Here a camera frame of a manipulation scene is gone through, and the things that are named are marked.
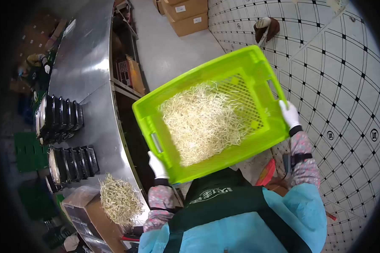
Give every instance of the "plastic crate handle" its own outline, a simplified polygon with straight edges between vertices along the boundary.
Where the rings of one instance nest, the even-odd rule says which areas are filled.
[[[162,149],[162,146],[160,145],[159,138],[157,137],[157,134],[152,133],[151,138],[152,138],[153,144],[155,145],[157,152],[162,153],[163,149]]]

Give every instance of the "dark green apron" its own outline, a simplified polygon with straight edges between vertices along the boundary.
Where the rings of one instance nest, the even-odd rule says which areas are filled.
[[[179,252],[183,233],[193,227],[250,212],[258,212],[288,252],[311,252],[299,235],[268,206],[262,186],[252,186],[240,170],[230,168],[193,181],[184,208],[168,221],[169,241],[163,252]]]
[[[38,80],[39,76],[42,73],[42,66],[33,66],[28,60],[25,60],[25,62],[30,66],[30,71],[28,73],[27,77],[23,77],[23,79],[30,84],[30,87],[34,87],[36,81]]]

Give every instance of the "stainless steel counter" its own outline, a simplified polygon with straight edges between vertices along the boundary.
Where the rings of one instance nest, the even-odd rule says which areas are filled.
[[[110,71],[113,3],[114,0],[91,0],[80,10],[76,26],[61,41],[49,83],[50,95],[76,100],[83,107],[84,127],[60,146],[92,146],[100,168],[99,175],[72,183],[70,188],[99,188],[99,180],[110,173],[143,189],[123,135],[115,92],[134,100],[139,97],[132,89],[114,86],[116,81]],[[149,212],[144,196],[138,193],[144,213],[136,218],[136,225],[143,225]]]
[[[110,80],[113,0],[91,0],[62,38],[51,74],[49,94],[83,101]]]

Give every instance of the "floral sleeve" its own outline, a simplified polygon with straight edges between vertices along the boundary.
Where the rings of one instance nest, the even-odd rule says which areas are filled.
[[[173,217],[173,197],[173,189],[169,186],[158,185],[149,189],[148,201],[151,211],[143,225],[144,232],[161,229]]]
[[[312,145],[304,131],[299,131],[291,137],[291,154],[311,153]],[[295,165],[292,173],[291,185],[299,185],[302,183],[310,183],[319,188],[319,169],[314,160],[305,159]]]

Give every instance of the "concrete floor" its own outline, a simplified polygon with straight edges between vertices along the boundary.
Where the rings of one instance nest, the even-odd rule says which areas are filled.
[[[139,59],[151,91],[225,54],[209,30],[178,37],[151,0],[135,0],[132,4]]]

